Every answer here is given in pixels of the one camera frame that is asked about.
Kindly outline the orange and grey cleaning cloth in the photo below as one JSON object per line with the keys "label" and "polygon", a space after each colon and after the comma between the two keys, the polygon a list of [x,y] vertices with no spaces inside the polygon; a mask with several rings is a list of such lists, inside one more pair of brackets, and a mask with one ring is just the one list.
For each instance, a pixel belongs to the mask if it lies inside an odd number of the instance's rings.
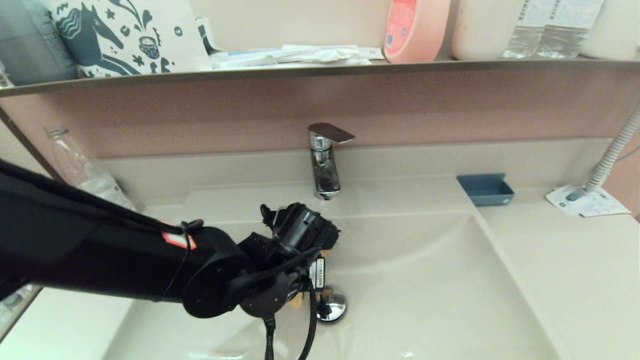
{"label": "orange and grey cleaning cloth", "polygon": [[[331,249],[324,249],[320,251],[318,257],[322,256],[323,258],[327,258],[331,254],[331,252],[332,252]],[[303,300],[304,300],[304,292],[303,291],[298,292],[298,294],[292,297],[290,301],[286,303],[286,305],[290,306],[291,308],[300,309],[303,305]]]}

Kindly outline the chrome lever faucet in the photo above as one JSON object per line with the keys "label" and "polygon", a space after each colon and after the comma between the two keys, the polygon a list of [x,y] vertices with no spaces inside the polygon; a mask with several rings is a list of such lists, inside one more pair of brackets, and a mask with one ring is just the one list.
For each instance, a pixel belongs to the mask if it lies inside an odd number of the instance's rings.
{"label": "chrome lever faucet", "polygon": [[317,122],[309,125],[307,132],[313,171],[314,194],[324,201],[330,201],[341,190],[333,145],[353,141],[355,136],[326,122]]}

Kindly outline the chrome sink drain stopper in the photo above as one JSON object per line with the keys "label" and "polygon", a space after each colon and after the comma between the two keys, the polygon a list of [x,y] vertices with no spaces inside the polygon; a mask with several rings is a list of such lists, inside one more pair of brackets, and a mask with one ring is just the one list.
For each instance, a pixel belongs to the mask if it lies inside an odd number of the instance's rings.
{"label": "chrome sink drain stopper", "polygon": [[317,296],[317,320],[323,324],[335,324],[346,315],[347,301],[343,294],[338,292],[318,292]]}

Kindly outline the white ceramic sink basin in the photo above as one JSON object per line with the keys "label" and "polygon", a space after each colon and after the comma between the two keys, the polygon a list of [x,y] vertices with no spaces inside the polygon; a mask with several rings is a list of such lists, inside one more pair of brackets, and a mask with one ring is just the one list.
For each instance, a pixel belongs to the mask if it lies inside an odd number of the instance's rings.
{"label": "white ceramic sink basin", "polygon": [[347,300],[343,319],[318,324],[307,360],[560,360],[514,267],[452,177],[346,181],[329,201],[308,182],[211,187],[147,214],[202,218],[240,241],[269,234],[259,205],[294,202],[339,228],[325,283]]}

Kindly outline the blue plastic soap dish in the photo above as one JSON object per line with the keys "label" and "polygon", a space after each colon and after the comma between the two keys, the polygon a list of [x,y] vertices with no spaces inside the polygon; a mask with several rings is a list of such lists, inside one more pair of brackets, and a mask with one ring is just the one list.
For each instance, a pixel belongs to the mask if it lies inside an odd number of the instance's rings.
{"label": "blue plastic soap dish", "polygon": [[476,207],[507,205],[515,196],[505,173],[462,174],[455,178]]}

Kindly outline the crumpled white plastic packet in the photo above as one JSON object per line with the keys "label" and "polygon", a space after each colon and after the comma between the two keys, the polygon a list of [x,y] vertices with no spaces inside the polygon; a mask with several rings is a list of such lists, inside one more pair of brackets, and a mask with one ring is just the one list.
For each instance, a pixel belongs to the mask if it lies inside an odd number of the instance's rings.
{"label": "crumpled white plastic packet", "polygon": [[372,60],[358,58],[358,45],[294,45],[281,46],[274,57],[279,64],[338,64],[368,65]]}

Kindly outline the white sachet with blue stripe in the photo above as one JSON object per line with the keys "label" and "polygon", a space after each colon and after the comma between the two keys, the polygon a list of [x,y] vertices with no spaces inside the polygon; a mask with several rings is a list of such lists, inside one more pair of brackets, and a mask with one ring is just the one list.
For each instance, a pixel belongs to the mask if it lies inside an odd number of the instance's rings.
{"label": "white sachet with blue stripe", "polygon": [[214,70],[260,68],[277,65],[274,55],[281,52],[281,48],[257,48],[250,51],[217,51],[208,55]]}

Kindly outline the clear plastic water bottle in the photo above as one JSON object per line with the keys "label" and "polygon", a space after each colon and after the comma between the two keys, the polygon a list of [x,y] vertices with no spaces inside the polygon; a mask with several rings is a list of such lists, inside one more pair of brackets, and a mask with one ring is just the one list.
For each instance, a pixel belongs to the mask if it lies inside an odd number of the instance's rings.
{"label": "clear plastic water bottle", "polygon": [[82,141],[61,124],[44,127],[50,140],[55,168],[69,185],[137,212],[134,202],[102,162]]}

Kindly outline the white printed paper leaflet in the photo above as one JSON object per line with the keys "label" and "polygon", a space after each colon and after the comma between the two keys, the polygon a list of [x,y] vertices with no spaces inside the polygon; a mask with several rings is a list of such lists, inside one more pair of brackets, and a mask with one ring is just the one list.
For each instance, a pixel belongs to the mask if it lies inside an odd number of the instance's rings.
{"label": "white printed paper leaflet", "polygon": [[585,218],[632,213],[604,189],[586,193],[580,200],[582,207],[578,214]]}
{"label": "white printed paper leaflet", "polygon": [[554,207],[571,216],[585,218],[601,216],[601,212],[594,207],[595,198],[583,187],[562,186],[546,194],[546,200]]}

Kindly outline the white box with dark print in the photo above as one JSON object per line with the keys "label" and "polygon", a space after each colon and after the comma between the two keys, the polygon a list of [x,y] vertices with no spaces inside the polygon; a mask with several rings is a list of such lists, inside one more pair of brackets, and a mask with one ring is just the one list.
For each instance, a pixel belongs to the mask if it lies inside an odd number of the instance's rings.
{"label": "white box with dark print", "polygon": [[215,43],[209,18],[195,17],[194,21],[198,29],[202,44],[204,45],[205,51],[208,55],[227,52],[224,48]]}

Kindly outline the pink plastic bottle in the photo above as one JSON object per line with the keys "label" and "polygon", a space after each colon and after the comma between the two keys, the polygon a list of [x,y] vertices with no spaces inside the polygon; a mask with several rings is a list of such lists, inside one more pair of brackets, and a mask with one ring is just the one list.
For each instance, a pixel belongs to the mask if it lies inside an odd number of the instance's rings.
{"label": "pink plastic bottle", "polygon": [[433,62],[444,41],[451,0],[391,0],[383,52],[391,64]]}

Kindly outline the plain white round container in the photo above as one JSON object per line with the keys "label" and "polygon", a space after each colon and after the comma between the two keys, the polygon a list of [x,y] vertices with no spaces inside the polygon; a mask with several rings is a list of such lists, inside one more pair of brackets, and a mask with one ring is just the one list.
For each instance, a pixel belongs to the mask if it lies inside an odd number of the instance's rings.
{"label": "plain white round container", "polygon": [[509,46],[524,0],[458,0],[452,57],[499,60]]}

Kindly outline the plastic wrapped bottle pack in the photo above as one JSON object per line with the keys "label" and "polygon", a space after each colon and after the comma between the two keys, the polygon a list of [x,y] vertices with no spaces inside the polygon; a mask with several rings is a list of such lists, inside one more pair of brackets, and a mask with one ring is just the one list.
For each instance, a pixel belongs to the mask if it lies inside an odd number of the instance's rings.
{"label": "plastic wrapped bottle pack", "polygon": [[24,285],[4,300],[0,300],[0,326],[17,314],[21,306],[25,305],[27,300],[32,300],[39,290],[41,287],[38,285]]}

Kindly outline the white bag with horse print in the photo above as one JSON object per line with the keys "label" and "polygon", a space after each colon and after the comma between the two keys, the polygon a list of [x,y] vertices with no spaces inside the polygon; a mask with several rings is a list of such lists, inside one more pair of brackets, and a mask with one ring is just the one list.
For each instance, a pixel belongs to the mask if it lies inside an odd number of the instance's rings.
{"label": "white bag with horse print", "polygon": [[208,72],[191,0],[40,0],[89,78]]}

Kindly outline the small clear labelled water bottle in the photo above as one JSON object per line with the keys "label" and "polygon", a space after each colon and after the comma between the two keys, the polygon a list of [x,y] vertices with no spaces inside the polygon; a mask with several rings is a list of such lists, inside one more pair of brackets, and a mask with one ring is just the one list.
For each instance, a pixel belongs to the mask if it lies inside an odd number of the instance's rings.
{"label": "small clear labelled water bottle", "polygon": [[534,52],[542,59],[577,57],[606,0],[554,0],[549,21]]}
{"label": "small clear labelled water bottle", "polygon": [[504,59],[532,57],[550,21],[555,3],[556,0],[522,0],[512,37],[502,54]]}

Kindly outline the grey container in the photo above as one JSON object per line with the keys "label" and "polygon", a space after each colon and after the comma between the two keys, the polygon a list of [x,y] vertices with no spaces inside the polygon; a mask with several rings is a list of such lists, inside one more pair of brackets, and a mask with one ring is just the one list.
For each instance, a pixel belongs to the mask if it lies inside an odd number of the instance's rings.
{"label": "grey container", "polygon": [[16,86],[78,79],[41,0],[0,0],[0,64]]}

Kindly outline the white ribbed container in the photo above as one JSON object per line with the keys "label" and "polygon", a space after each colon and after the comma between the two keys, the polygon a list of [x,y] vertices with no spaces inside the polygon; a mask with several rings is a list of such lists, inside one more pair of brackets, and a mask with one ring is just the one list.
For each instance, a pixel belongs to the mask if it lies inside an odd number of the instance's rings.
{"label": "white ribbed container", "polygon": [[634,60],[640,45],[640,0],[605,0],[579,55]]}

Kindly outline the brown wall shelf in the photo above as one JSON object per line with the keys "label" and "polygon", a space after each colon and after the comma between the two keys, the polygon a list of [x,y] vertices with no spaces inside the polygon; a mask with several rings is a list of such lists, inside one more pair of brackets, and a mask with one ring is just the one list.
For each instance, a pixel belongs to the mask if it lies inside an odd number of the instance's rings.
{"label": "brown wall shelf", "polygon": [[0,99],[76,89],[100,89],[118,86],[182,84],[246,79],[286,79],[325,76],[400,75],[445,71],[484,71],[496,69],[614,69],[640,71],[640,57],[610,60],[578,57],[573,59],[521,59],[494,61],[435,61],[429,63],[374,63],[351,66],[250,68],[245,70],[192,71],[116,77],[93,77],[35,85],[0,88]]}

